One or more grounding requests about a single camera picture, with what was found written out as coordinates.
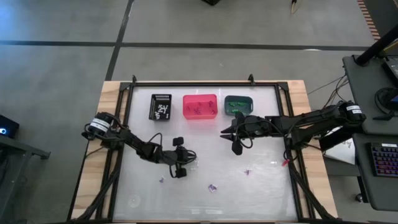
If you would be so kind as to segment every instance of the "white sticker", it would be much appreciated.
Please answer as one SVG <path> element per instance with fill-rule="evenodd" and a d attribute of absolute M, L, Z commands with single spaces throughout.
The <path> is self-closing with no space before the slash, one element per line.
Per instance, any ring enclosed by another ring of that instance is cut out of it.
<path fill-rule="evenodd" d="M 397 147 L 396 144 L 384 144 L 384 143 L 382 143 L 381 146 L 383 146 L 383 147 Z"/>
<path fill-rule="evenodd" d="M 362 113 L 361 110 L 353 110 L 353 113 Z"/>
<path fill-rule="evenodd" d="M 359 106 L 347 106 L 347 110 L 360 110 Z"/>
<path fill-rule="evenodd" d="M 94 118 L 93 122 L 105 126 L 106 128 L 109 128 L 111 126 L 111 124 L 97 118 Z"/>
<path fill-rule="evenodd" d="M 108 131 L 108 129 L 105 128 L 104 126 L 102 126 L 102 125 L 100 125 L 100 124 L 97 124 L 97 123 L 94 123 L 94 122 L 92 122 L 92 123 L 90 124 L 90 126 L 92 126 L 92 127 L 94 127 L 94 128 L 98 128 L 98 129 L 100 129 L 100 130 L 102 130 L 102 131 L 104 131 L 104 132 L 107 132 L 107 131 Z"/>

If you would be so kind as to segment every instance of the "keyboard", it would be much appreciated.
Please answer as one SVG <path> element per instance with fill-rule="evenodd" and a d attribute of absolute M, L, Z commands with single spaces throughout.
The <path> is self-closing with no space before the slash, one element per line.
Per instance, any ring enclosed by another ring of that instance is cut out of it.
<path fill-rule="evenodd" d="M 398 147 L 396 144 L 369 143 L 375 176 L 398 177 Z"/>

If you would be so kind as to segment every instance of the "pink plastic bin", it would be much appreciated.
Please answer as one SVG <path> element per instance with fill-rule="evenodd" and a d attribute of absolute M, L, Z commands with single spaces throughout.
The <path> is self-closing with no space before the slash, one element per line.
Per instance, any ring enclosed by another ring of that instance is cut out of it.
<path fill-rule="evenodd" d="M 182 98 L 182 113 L 187 119 L 213 119 L 217 116 L 217 96 L 185 95 Z"/>

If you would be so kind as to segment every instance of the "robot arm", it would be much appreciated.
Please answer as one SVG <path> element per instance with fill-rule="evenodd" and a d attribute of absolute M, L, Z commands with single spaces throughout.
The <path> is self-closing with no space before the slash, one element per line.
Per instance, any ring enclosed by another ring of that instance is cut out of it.
<path fill-rule="evenodd" d="M 359 131 L 366 116 L 362 114 L 358 105 L 352 102 L 339 102 L 323 110 L 316 110 L 300 114 L 294 117 L 288 116 L 244 116 L 236 113 L 232 125 L 221 133 L 222 138 L 233 142 L 232 151 L 241 155 L 243 147 L 250 148 L 241 142 L 241 139 L 261 137 L 285 137 L 289 149 L 299 150 L 304 148 L 312 137 L 325 135 L 328 131 L 342 127 L 339 131 L 326 136 L 326 138 L 337 138 L 335 144 L 325 144 L 323 149 L 327 150 L 334 145 L 351 137 L 349 134 Z"/>
<path fill-rule="evenodd" d="M 104 112 L 98 113 L 90 124 L 86 124 L 85 131 L 81 135 L 89 141 L 95 138 L 102 140 L 101 145 L 108 149 L 117 150 L 123 144 L 127 144 L 135 149 L 137 155 L 143 160 L 156 164 L 167 164 L 170 167 L 176 165 L 176 175 L 174 176 L 171 172 L 170 175 L 177 178 L 187 175 L 187 170 L 182 166 L 193 162 L 197 157 L 195 152 L 182 146 L 183 137 L 173 140 L 173 146 L 177 147 L 176 150 L 163 151 L 162 140 L 160 140 L 160 144 L 151 141 L 144 142 L 131 133 L 127 126 L 123 126 L 115 116 Z"/>

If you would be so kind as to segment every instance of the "black container with white labels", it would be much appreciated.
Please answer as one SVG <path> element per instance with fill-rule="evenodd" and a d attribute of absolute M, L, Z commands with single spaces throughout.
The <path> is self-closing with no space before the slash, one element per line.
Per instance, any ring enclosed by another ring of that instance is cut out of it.
<path fill-rule="evenodd" d="M 149 119 L 153 121 L 168 121 L 172 107 L 171 94 L 152 94 L 150 99 Z"/>

